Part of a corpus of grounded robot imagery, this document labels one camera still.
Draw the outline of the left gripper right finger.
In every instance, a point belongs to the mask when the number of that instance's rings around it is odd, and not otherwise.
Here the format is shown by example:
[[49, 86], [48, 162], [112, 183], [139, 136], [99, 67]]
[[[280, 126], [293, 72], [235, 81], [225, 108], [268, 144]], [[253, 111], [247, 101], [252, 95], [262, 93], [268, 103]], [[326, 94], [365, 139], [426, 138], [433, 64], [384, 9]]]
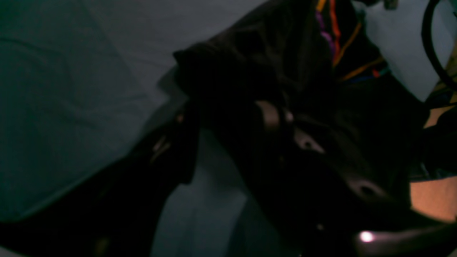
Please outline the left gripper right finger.
[[338, 145], [319, 145], [267, 101], [220, 103], [215, 133], [262, 212], [303, 257], [447, 257], [456, 223], [388, 195]]

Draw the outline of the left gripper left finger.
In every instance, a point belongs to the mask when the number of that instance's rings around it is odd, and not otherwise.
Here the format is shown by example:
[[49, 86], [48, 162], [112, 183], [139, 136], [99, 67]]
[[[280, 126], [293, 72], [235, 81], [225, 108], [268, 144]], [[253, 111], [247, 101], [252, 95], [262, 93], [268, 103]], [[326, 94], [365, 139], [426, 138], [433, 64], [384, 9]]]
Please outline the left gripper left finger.
[[1, 246], [27, 257], [148, 257], [167, 197], [189, 183], [200, 116], [185, 104], [123, 159], [44, 210], [1, 223]]

